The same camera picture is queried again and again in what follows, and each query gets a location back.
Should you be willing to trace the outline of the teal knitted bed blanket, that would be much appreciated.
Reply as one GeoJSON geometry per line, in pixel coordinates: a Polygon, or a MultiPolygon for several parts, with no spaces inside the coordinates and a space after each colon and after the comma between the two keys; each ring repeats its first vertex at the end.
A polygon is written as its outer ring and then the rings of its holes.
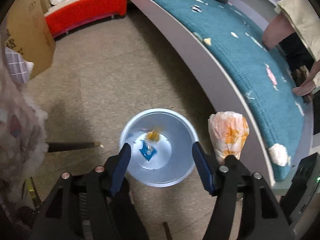
{"type": "Polygon", "coordinates": [[[259,128],[275,181],[293,165],[306,105],[293,93],[289,66],[261,42],[262,30],[231,3],[152,0],[181,22],[219,61],[244,97],[259,128]]]}

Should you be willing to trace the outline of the beige hanging garment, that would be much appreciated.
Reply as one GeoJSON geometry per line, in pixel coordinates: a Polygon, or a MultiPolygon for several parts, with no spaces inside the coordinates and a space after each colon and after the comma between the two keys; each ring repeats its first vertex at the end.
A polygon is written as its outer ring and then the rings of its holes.
{"type": "Polygon", "coordinates": [[[283,13],[311,56],[319,60],[320,21],[308,0],[279,0],[276,13],[283,13]]]}

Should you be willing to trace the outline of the fluffy grey sleeve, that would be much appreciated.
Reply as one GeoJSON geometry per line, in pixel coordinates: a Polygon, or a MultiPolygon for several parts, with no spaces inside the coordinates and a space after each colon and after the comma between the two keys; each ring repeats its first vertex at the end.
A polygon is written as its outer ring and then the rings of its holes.
{"type": "Polygon", "coordinates": [[[5,46],[6,25],[1,25],[1,182],[8,184],[7,199],[22,199],[24,181],[44,161],[46,144],[43,111],[25,92],[33,63],[5,46]]]}

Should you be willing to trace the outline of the grey bed frame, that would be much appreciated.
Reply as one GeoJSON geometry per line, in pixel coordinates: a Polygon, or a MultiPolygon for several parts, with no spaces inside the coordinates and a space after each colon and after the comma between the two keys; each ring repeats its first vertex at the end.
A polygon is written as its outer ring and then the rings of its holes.
{"type": "Polygon", "coordinates": [[[174,16],[152,0],[130,0],[157,27],[197,79],[214,109],[242,114],[249,125],[249,139],[241,161],[251,172],[259,171],[274,186],[273,169],[263,138],[244,97],[210,51],[174,16]]]}

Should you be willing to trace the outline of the orange white plastic bag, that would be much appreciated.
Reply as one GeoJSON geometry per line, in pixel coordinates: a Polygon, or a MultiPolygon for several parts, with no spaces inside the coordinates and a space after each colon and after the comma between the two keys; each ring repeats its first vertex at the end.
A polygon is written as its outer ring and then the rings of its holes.
{"type": "Polygon", "coordinates": [[[211,114],[208,119],[208,132],[220,164],[223,164],[229,155],[240,159],[249,135],[249,126],[242,114],[231,111],[211,114]]]}

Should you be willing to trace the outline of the blue snack wrapper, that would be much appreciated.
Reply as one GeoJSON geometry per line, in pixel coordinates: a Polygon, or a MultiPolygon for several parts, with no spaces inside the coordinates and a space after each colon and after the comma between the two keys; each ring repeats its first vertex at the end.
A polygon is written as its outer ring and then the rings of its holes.
{"type": "Polygon", "coordinates": [[[151,158],[157,153],[157,150],[150,146],[145,140],[141,140],[141,142],[142,146],[139,151],[147,161],[150,161],[151,158]]]}

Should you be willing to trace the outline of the red covered low bench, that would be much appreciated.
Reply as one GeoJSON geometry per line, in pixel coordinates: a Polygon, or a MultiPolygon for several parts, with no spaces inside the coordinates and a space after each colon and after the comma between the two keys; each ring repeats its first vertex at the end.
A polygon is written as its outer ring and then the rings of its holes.
{"type": "Polygon", "coordinates": [[[71,0],[54,6],[45,14],[53,37],[58,37],[81,25],[103,18],[126,15],[126,0],[71,0]]]}

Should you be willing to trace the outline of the yellow wrapper in bin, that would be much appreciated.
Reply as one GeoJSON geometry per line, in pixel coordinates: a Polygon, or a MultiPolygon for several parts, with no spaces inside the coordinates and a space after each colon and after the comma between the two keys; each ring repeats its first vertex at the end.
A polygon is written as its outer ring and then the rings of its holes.
{"type": "Polygon", "coordinates": [[[162,130],[160,128],[155,127],[146,134],[146,140],[151,142],[158,142],[160,140],[161,131],[162,130]]]}

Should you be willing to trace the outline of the white round trash bin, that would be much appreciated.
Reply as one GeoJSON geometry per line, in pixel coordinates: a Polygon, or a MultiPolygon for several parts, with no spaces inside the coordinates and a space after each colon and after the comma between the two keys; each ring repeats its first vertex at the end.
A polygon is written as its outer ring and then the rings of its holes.
{"type": "Polygon", "coordinates": [[[193,143],[199,137],[192,124],[175,111],[153,108],[135,115],[124,127],[119,147],[126,142],[131,146],[127,172],[139,182],[152,187],[169,187],[183,181],[195,167],[193,143]],[[146,140],[146,134],[160,128],[158,142],[146,140]],[[145,140],[157,153],[147,161],[139,149],[145,140]]]}

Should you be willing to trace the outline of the brown cardboard box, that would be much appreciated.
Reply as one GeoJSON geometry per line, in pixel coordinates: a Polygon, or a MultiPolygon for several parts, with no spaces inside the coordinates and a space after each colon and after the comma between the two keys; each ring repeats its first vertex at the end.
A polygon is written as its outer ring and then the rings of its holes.
{"type": "Polygon", "coordinates": [[[34,64],[31,78],[52,65],[55,41],[40,0],[15,0],[7,16],[5,45],[34,64]]]}

